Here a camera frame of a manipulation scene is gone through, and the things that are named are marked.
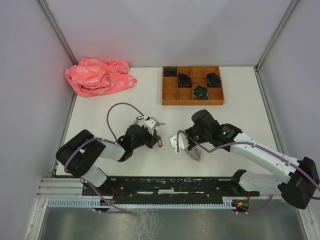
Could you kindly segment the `metal key organiser disc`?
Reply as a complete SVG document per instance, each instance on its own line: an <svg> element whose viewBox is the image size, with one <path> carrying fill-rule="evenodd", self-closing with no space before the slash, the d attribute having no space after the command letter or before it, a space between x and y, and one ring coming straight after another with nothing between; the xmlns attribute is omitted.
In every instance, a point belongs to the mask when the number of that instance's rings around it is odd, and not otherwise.
<svg viewBox="0 0 320 240"><path fill-rule="evenodd" d="M193 160L200 162L202 159L202 152L197 148L193 147L192 149L184 149L185 153Z"/></svg>

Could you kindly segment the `red tag key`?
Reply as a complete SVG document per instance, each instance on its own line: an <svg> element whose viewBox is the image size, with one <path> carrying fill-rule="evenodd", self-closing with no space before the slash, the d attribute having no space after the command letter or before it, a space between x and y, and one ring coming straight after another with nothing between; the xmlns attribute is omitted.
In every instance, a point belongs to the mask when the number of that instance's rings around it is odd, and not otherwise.
<svg viewBox="0 0 320 240"><path fill-rule="evenodd" d="M163 141L162 141L162 139L159 139L159 140L157 141L157 145L158 145L159 148L162 148L162 147L163 147Z"/></svg>

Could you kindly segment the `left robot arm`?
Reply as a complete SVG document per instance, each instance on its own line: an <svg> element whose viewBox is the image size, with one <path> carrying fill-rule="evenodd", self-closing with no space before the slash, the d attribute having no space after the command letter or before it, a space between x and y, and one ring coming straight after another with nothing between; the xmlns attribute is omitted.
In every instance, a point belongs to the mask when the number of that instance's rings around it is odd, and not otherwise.
<svg viewBox="0 0 320 240"><path fill-rule="evenodd" d="M98 158L124 162L132 157L134 150L143 146L152 149L161 141L155 129L150 131L138 124L132 124L115 142L96 137L84 129L60 147L55 157L66 173L92 184L99 195L106 195L111 183L107 174L95 166Z"/></svg>

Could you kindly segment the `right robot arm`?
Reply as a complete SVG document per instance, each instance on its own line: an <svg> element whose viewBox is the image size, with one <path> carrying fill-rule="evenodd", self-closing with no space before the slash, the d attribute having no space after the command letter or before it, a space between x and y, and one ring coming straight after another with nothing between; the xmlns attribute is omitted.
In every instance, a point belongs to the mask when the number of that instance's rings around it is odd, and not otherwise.
<svg viewBox="0 0 320 240"><path fill-rule="evenodd" d="M211 152L223 149L269 172L238 170L233 175L235 180L229 183L234 195L244 192L278 195L293 207L304 210L320 189L320 177L312 159L306 156L298 159L266 147L232 124L219 124L206 109L194 113L191 120L193 126L177 134L177 151L202 148L204 143L209 143L213 146Z"/></svg>

